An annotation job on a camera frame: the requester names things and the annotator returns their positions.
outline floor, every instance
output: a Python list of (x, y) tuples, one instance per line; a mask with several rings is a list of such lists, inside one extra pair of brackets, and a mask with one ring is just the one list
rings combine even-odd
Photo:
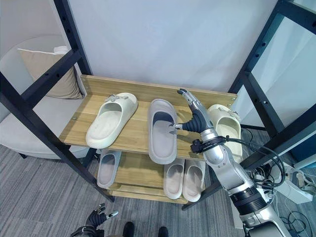
[[(263, 144), (268, 140), (265, 132), (252, 130), (252, 133), (254, 142)], [(250, 132), (243, 130), (242, 136), (250, 139)], [(97, 167), (94, 160), (89, 169), (94, 172)], [(209, 185), (208, 174), (205, 182)], [(280, 216), (289, 213), (284, 200), (279, 194)], [(90, 212), (104, 201), (62, 161), (22, 159), (18, 153), (0, 146), (1, 237), (67, 237), (84, 225)], [(316, 230), (315, 200), (302, 205), (287, 200), (286, 204), (292, 211), (306, 214)], [(160, 226), (166, 226), (171, 237), (244, 236), (242, 230), (234, 228), (229, 198), (223, 190), (187, 211), (182, 211), (179, 204), (133, 198), (116, 197), (114, 203), (106, 202), (107, 213), (116, 209), (118, 216), (100, 226), (105, 236), (121, 235), (127, 221), (136, 225), (136, 237), (156, 237)]]

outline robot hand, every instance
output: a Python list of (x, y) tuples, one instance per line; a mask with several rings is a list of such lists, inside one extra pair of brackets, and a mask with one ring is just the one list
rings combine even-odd
[(116, 216), (119, 213), (119, 211), (116, 210), (110, 215), (106, 215), (103, 213), (104, 210), (105, 210), (105, 204), (102, 203), (98, 206), (98, 209), (91, 212), (91, 214), (89, 215), (85, 223), (86, 226), (93, 226), (94, 228), (97, 228), (103, 222), (105, 222), (109, 218)]
[(209, 119), (204, 105), (191, 92), (185, 89), (180, 88), (177, 92), (188, 102), (193, 117), (188, 122), (171, 124), (170, 126), (173, 126), (176, 129), (198, 133), (213, 128), (213, 124)]
[(97, 227), (119, 213), (119, 211), (116, 210), (110, 215), (106, 215), (103, 213), (104, 210), (105, 204), (102, 203), (98, 206), (98, 209), (91, 212), (85, 223), (85, 226), (79, 227), (75, 232), (70, 234), (70, 237), (81, 236), (82, 234), (86, 234), (85, 236), (88, 235), (91, 237), (103, 237), (104, 230), (97, 230)]

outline white slipper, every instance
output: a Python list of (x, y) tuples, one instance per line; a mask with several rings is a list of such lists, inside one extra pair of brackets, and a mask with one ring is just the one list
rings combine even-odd
[(203, 188), (204, 176), (204, 161), (186, 160), (182, 189), (183, 196), (186, 200), (190, 202), (199, 200)]
[(103, 149), (100, 156), (97, 184), (101, 188), (108, 188), (114, 183), (119, 167), (121, 151)]
[(166, 100), (155, 99), (148, 109), (148, 153), (153, 162), (170, 164), (177, 156), (177, 114)]
[[(241, 127), (239, 116), (223, 105), (212, 105), (207, 110), (214, 128), (218, 135), (230, 138), (240, 139)], [(227, 142), (225, 146), (229, 147), (233, 153), (233, 158), (237, 163), (242, 162), (242, 146), (236, 142)]]
[(173, 163), (164, 165), (163, 191), (168, 198), (181, 196), (184, 174), (184, 159), (176, 158)]
[(92, 148), (110, 146), (135, 113), (137, 106), (137, 98), (131, 93), (110, 95), (87, 131), (87, 145)]

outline gray sofa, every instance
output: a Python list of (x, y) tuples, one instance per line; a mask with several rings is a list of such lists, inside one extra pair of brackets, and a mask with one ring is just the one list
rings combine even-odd
[[(52, 52), (54, 47), (65, 45), (61, 36), (45, 36), (29, 39), (14, 46), (0, 60), (0, 71), (22, 93), (33, 80), (17, 51), (18, 48)], [(82, 94), (86, 92), (78, 74), (77, 82)], [(34, 111), (54, 132), (56, 136), (65, 128), (74, 112), (82, 103), (82, 99), (58, 99), (44, 96), (34, 107)], [(14, 115), (0, 104), (0, 144), (27, 156), (59, 159), (41, 140), (30, 132)], [(71, 146), (70, 151), (77, 158), (86, 156), (87, 147)]]

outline wooden shelf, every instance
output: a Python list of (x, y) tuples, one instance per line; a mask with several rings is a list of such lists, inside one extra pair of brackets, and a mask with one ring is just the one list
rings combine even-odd
[(108, 190), (112, 195), (119, 197), (174, 203), (188, 202), (183, 196), (173, 200), (164, 194), (163, 165), (152, 162), (149, 156), (144, 154), (123, 152), (115, 182)]
[[(109, 193), (126, 198), (187, 203), (182, 196), (172, 200), (164, 194), (163, 165), (152, 162), (148, 156), (147, 111), (154, 99), (169, 101), (177, 112), (178, 122), (187, 122), (192, 117), (187, 102), (176, 92), (179, 88), (95, 76), (82, 75), (81, 78), (87, 96), (59, 139), (68, 145), (87, 146), (86, 133), (104, 100), (111, 94), (132, 93), (138, 100), (138, 108), (116, 141), (108, 147), (110, 150), (123, 151), (115, 182), (108, 188)], [(187, 89), (207, 108), (213, 104), (230, 107), (237, 97), (236, 94), (230, 93)], [(177, 157), (204, 161), (201, 155), (196, 155), (190, 150), (192, 141), (197, 138), (199, 138), (197, 133), (178, 130)]]
[[(168, 100), (173, 104), (178, 122), (189, 121), (192, 117), (186, 101), (176, 93), (178, 87), (146, 84), (132, 81), (124, 81), (94, 76), (82, 76), (88, 95), (77, 109), (73, 119), (69, 121), (59, 138), (68, 145), (87, 146), (85, 135), (94, 121), (100, 106), (110, 94), (120, 92), (133, 93), (138, 99), (138, 109), (127, 122), (124, 129), (109, 147), (112, 150), (120, 150), (132, 153), (148, 154), (148, 128), (147, 111), (150, 102), (156, 98)], [(236, 98), (235, 94), (221, 93), (190, 89), (201, 102), (209, 107), (212, 104), (228, 106)], [(191, 152), (190, 145), (194, 139), (199, 138), (197, 133), (178, 131), (177, 157), (184, 159), (203, 160), (201, 155)]]

